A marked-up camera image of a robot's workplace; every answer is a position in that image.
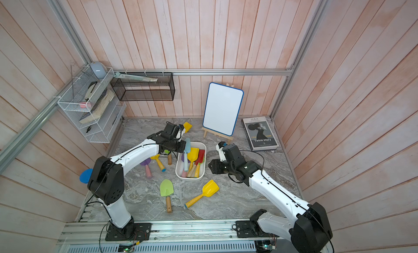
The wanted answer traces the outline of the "green trowel yellow handle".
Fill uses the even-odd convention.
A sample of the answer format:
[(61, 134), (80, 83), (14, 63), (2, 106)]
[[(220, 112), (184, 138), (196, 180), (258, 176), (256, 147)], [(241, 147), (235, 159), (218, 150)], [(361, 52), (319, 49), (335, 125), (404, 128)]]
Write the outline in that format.
[(197, 166), (196, 166), (196, 171), (195, 171), (194, 177), (196, 179), (199, 179), (199, 178), (202, 177), (204, 172), (205, 172), (205, 162), (198, 163)]

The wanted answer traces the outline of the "light blue trowel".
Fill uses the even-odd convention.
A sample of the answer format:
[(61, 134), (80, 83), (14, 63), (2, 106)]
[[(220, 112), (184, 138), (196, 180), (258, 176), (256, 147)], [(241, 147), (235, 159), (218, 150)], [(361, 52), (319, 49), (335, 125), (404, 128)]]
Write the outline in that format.
[(188, 172), (189, 169), (189, 162), (188, 162), (188, 154), (190, 153), (191, 146), (190, 146), (190, 139), (186, 138), (186, 146), (184, 150), (184, 172), (185, 174)]

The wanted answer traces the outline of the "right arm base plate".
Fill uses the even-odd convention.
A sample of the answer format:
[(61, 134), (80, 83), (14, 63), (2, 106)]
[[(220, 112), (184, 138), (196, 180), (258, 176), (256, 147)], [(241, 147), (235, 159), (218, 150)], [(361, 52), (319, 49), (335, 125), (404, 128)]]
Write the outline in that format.
[(238, 220), (232, 225), (232, 229), (236, 231), (238, 238), (268, 238), (274, 237), (272, 233), (265, 233), (258, 224), (251, 220)]

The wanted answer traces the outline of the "green trowel wooden handle front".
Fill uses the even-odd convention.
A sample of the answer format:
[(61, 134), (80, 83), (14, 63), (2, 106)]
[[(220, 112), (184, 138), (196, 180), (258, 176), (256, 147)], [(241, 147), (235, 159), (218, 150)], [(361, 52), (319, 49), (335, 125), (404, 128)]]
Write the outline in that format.
[(172, 213), (173, 210), (170, 196), (174, 193), (173, 183), (168, 179), (164, 179), (160, 184), (160, 193), (161, 196), (165, 197), (167, 213)]

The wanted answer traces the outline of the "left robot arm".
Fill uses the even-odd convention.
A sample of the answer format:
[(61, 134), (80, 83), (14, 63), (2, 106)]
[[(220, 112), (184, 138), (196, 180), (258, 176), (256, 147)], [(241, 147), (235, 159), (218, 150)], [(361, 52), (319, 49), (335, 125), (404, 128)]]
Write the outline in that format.
[(185, 132), (183, 125), (167, 122), (164, 130), (149, 135), (124, 153), (111, 158), (102, 156), (96, 160), (87, 187), (93, 197), (104, 204), (113, 227), (122, 231), (134, 223), (123, 201), (125, 175), (146, 159), (161, 155), (164, 151), (184, 152), (186, 142), (182, 140), (182, 135)]

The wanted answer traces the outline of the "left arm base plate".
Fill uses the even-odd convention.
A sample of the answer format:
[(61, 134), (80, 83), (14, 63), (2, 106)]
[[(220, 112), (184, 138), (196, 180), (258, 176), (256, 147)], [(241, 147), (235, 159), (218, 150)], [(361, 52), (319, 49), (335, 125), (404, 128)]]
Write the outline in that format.
[(151, 223), (128, 223), (124, 228), (110, 224), (105, 241), (148, 241)]

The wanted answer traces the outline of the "red shovel wooden handle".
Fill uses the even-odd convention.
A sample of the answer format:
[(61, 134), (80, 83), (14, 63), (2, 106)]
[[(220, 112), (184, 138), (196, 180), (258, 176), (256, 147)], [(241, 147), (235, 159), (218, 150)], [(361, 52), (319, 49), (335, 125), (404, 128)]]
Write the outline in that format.
[(202, 163), (203, 162), (204, 156), (205, 156), (205, 150), (204, 149), (199, 150), (198, 159), (195, 162), (195, 165), (196, 166), (197, 166), (198, 163)]

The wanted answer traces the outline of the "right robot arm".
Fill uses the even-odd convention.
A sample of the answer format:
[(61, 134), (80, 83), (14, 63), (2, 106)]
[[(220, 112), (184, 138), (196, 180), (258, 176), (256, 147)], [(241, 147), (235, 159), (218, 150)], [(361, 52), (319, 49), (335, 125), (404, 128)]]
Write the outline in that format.
[(333, 233), (325, 208), (295, 196), (276, 182), (253, 160), (246, 160), (235, 144), (216, 145), (219, 158), (209, 163), (213, 174), (235, 176), (239, 183), (258, 191), (276, 206), (284, 217), (261, 209), (251, 216), (256, 231), (290, 241), (300, 253), (333, 253)]

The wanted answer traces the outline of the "all yellow plastic scoop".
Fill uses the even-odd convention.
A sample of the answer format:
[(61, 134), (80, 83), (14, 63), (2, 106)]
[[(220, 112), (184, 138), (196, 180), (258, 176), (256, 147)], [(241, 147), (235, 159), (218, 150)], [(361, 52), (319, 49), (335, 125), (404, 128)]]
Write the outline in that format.
[(197, 197), (191, 199), (187, 203), (185, 203), (185, 207), (190, 208), (203, 197), (211, 197), (213, 194), (215, 194), (218, 191), (219, 191), (218, 184), (216, 184), (214, 180), (210, 180), (207, 184), (203, 186), (202, 193), (198, 195)]

